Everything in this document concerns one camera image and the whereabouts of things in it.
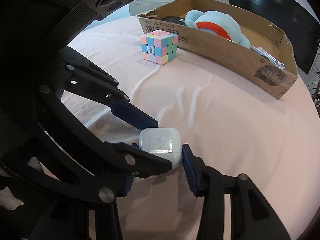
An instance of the light blue plush toy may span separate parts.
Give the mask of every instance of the light blue plush toy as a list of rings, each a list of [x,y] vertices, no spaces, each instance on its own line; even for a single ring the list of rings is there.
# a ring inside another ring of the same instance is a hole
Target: light blue plush toy
[[[184,24],[229,39],[250,49],[250,41],[241,33],[239,24],[228,14],[218,11],[189,11]]]

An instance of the pastel rubik's cube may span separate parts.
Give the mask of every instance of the pastel rubik's cube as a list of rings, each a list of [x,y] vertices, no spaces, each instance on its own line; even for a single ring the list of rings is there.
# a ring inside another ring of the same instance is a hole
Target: pastel rubik's cube
[[[176,57],[178,47],[177,34],[156,30],[141,36],[142,58],[165,64]]]

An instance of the television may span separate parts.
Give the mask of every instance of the television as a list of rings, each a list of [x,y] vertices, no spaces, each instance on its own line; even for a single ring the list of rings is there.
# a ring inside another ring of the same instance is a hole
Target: television
[[[293,46],[297,66],[305,73],[312,67],[319,47],[319,22],[295,0],[229,0],[282,29]]]

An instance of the table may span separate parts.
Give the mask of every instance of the table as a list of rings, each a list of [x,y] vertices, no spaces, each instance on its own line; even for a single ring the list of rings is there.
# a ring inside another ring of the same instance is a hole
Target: table
[[[246,173],[295,240],[320,206],[320,120],[302,79],[277,100],[182,49],[162,66],[145,61],[141,34],[134,16],[80,33],[69,46],[118,79],[131,103],[160,127],[176,128],[206,165],[230,176]],[[101,140],[138,142],[140,131],[107,106],[68,92],[62,101]],[[135,179],[117,202],[125,240],[196,239],[203,199],[190,192],[182,167]],[[228,205],[226,195],[224,239],[230,239]]]

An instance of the cardboard box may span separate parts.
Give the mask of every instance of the cardboard box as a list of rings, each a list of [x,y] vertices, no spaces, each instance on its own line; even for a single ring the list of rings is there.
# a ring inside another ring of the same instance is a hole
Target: cardboard box
[[[281,71],[267,59],[228,39],[162,21],[167,16],[184,18],[190,10],[215,10],[233,17],[251,45],[262,47],[285,65]],[[215,0],[175,0],[138,15],[144,33],[163,30],[179,35],[178,47],[227,67],[280,99],[297,79],[293,48],[285,33],[272,22],[239,7]]]

